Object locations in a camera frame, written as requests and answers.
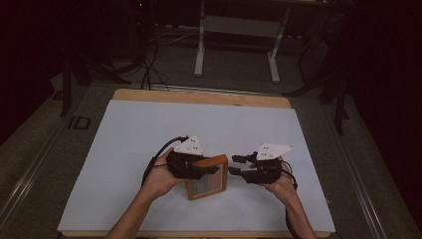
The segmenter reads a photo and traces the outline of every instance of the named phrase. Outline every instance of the hand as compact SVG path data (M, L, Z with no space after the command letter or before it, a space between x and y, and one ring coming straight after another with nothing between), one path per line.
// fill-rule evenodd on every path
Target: hand
M280 164L282 165L282 168L288 172L290 172L290 169L286 166L283 159L279 157ZM281 200L285 205L288 203L292 198L297 197L296 189L293 186L292 178L288 176L287 174L282 172L282 175L279 179L277 179L275 182L271 184L260 184L264 186L267 190L273 192L279 200Z
M174 177L165 165L167 162L165 158L172 150L173 148L170 148L165 154L160 156L155 161L154 165L162 166L152 167L149 175L146 177L145 182L143 183L143 186L141 187L141 191L148 193L152 199L166 194L171 190L171 188L173 188L174 185L187 181L187 179Z

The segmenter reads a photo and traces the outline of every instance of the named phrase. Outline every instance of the white paper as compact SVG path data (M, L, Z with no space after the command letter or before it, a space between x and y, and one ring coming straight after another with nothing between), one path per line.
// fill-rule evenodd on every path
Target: white paper
M139 189L150 159L177 136L198 135L204 156L246 155L261 142L283 155L315 231L334 231L297 115L291 109L110 101L59 231L110 230ZM229 174L227 190L188 201L175 186L153 202L144 231L286 231L285 207L261 186Z

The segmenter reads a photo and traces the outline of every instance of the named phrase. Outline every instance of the white table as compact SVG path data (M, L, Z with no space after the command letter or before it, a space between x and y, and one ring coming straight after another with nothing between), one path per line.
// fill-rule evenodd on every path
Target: white table
M199 136L205 156L250 154L261 142L293 145L284 159L293 167L310 223L318 236L334 231L286 99L136 90L118 90L110 101L58 230L70 237L104 236L136 194L149 160L168 140L192 134ZM184 185L175 186L153 202L138 232L141 237L289 235L280 201L233 175L226 191L194 201L187 200Z

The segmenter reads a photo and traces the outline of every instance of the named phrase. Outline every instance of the orange rectangular object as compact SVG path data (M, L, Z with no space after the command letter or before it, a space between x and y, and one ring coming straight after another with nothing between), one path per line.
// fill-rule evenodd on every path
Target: orange rectangular object
M228 159L225 154L202 159L193 162L192 165L199 167L219 166L220 169L214 174L205 174L199 180L185 182L189 200L196 200L226 190Z

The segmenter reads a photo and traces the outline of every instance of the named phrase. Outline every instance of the metal rail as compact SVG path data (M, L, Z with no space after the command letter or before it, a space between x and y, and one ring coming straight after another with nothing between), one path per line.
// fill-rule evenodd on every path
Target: metal rail
M357 200L360 203L360 207L362 208L362 212L366 218L366 222L369 226L369 230L371 231L373 238L388 238L375 211L373 202L366 190L363 180L360 177L356 164L354 163L354 159L350 153L347 142L341 135L337 133L335 125L333 124L332 118L330 117L327 109L325 107L322 107L322 109L329 123L329 127L334 135L336 135L335 138L340 144L340 148L344 154L345 162L347 164L347 172L350 176L351 184L353 186L354 192L356 193Z
M68 125L72 115L87 92L87 89L88 88L77 87L77 89L74 91L72 105L68 112L62 118L58 119L44 144L41 146L40 150L31 161L31 164L27 170L16 183L12 193L9 195L5 204L1 208L0 239L3 238L8 226L15 218L16 213L31 190L31 187L40 174L43 166L45 165L47 155L49 154L51 148L54 146L56 139L61 135L63 129L65 129Z

